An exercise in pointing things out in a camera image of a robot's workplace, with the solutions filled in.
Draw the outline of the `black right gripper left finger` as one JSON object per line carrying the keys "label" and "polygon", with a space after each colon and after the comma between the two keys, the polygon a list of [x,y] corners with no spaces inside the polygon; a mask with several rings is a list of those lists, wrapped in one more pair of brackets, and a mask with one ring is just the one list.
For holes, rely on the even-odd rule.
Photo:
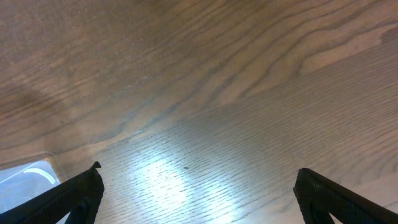
{"label": "black right gripper left finger", "polygon": [[96,161],[86,171],[41,195],[1,214],[1,223],[53,224],[67,217],[65,223],[94,224],[104,184]]}

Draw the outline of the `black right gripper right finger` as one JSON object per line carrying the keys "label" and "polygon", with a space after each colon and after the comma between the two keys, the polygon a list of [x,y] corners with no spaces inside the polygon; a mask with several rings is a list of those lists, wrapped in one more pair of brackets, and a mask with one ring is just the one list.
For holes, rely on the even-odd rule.
{"label": "black right gripper right finger", "polygon": [[294,194],[306,224],[397,223],[396,213],[308,168],[298,171]]}

